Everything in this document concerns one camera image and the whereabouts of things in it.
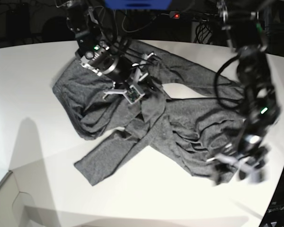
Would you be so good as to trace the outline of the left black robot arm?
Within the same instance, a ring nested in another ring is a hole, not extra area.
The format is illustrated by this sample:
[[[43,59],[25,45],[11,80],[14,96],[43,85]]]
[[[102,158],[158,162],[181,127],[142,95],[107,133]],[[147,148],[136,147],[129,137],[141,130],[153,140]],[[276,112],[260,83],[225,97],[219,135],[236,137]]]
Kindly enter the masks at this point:
[[[281,113],[266,57],[268,41],[259,21],[260,10],[267,5],[267,0],[217,1],[222,30],[235,56],[215,74],[214,92],[218,104],[226,110],[238,112],[244,117],[244,123],[235,131],[235,139],[212,158],[216,184],[221,184],[232,170],[239,171],[240,179],[250,177],[256,183],[264,180],[263,167],[269,150],[262,142]],[[218,80],[235,61],[238,62],[236,75],[243,85],[243,98],[236,106],[230,106],[220,97]]]

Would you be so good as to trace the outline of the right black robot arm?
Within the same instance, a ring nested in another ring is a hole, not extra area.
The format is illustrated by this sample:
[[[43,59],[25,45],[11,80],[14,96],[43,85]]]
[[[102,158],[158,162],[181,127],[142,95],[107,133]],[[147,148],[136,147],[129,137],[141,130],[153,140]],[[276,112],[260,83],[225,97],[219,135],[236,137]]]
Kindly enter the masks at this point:
[[[67,26],[79,45],[76,57],[80,65],[112,80],[113,86],[104,91],[104,97],[122,95],[130,104],[141,100],[145,92],[139,84],[149,75],[144,67],[157,55],[130,49],[130,40],[117,36],[113,12],[109,13],[112,28],[105,28],[89,0],[57,0],[55,5],[67,12]]]

